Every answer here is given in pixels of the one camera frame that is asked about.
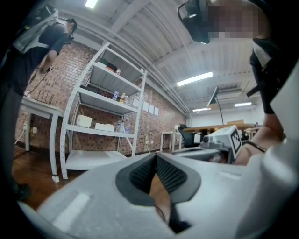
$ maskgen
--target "ceiling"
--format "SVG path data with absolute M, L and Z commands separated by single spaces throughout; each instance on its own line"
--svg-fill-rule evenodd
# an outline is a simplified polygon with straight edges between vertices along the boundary
M 78 22 L 77 34 L 98 44 L 109 41 L 114 50 L 147 69 L 181 111 L 206 107 L 216 86 L 222 109 L 252 101 L 246 97 L 255 85 L 249 57 L 252 40 L 216 38 L 208 45 L 193 42 L 179 21 L 176 8 L 184 0 L 98 0 L 94 9 L 86 0 L 54 0 L 61 17 Z M 213 72 L 213 77 L 181 87 L 176 82 Z

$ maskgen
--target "man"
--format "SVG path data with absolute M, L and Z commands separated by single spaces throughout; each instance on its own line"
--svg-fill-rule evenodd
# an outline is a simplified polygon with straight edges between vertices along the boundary
M 278 68 L 283 68 L 286 81 L 299 56 L 299 47 L 294 34 L 297 25 L 297 9 L 290 6 L 291 2 L 280 0 L 213 0 L 208 1 L 208 21 L 213 35 L 224 33 L 226 37 L 253 38 L 273 59 L 278 59 Z M 277 79 L 265 74 L 259 59 L 253 51 L 250 57 L 253 73 L 257 84 L 266 84 L 260 90 L 265 118 L 263 126 L 255 134 L 252 142 L 269 148 L 283 140 L 282 126 L 270 107 L 278 88 L 271 86 Z M 244 145 L 238 159 L 239 165 L 246 165 L 252 155 L 261 152 L 251 145 Z
M 77 23 L 74 19 L 67 19 L 64 23 L 48 27 L 40 36 L 39 42 L 49 45 L 49 48 L 34 47 L 25 54 L 11 48 L 1 69 L 0 132 L 6 134 L 0 134 L 0 158 L 17 200 L 25 200 L 30 195 L 29 186 L 18 184 L 12 175 L 14 134 L 22 97 L 34 70 L 47 56 L 44 65 L 39 69 L 40 74 L 45 74 L 76 28 Z

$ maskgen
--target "shoe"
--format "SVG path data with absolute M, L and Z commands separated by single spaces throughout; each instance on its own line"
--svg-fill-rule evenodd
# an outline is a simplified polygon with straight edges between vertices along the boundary
M 30 195 L 31 190 L 28 184 L 18 184 L 19 190 L 14 192 L 15 199 L 17 201 L 25 201 Z

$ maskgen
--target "black hair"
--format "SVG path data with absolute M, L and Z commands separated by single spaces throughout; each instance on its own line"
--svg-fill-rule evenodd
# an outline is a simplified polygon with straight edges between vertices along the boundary
M 71 18 L 71 19 L 66 19 L 65 21 L 68 22 L 68 23 L 74 23 L 74 26 L 73 26 L 72 32 L 71 32 L 71 33 L 74 33 L 74 31 L 77 29 L 77 22 L 76 22 L 76 20 L 73 19 L 73 18 Z

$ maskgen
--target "bottle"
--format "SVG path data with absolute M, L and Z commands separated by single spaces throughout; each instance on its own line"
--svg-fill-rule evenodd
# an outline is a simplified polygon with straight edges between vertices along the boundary
M 124 123 L 124 122 L 121 123 L 121 127 L 120 127 L 119 132 L 120 132 L 120 133 L 125 132 L 125 123 Z
M 125 105 L 127 105 L 127 104 L 128 104 L 128 101 L 129 101 L 129 96 L 126 95 L 123 103 L 124 103 Z
M 125 101 L 125 96 L 126 96 L 126 93 L 123 93 L 123 94 L 121 95 L 121 99 L 120 99 L 120 103 L 121 103 L 121 104 L 124 103 L 124 101 Z
M 113 95 L 113 98 L 112 98 L 113 100 L 117 100 L 118 93 L 119 93 L 118 91 L 115 91 L 115 92 L 114 92 L 114 95 Z
M 128 123 L 127 126 L 126 126 L 126 128 L 125 128 L 126 134 L 130 133 L 130 126 L 131 126 L 131 124 Z
M 115 129 L 115 131 L 116 131 L 116 132 L 119 132 L 119 131 L 120 131 L 120 128 L 121 128 L 121 121 L 119 120 L 119 121 L 117 121 L 117 125 L 116 125 L 116 129 Z

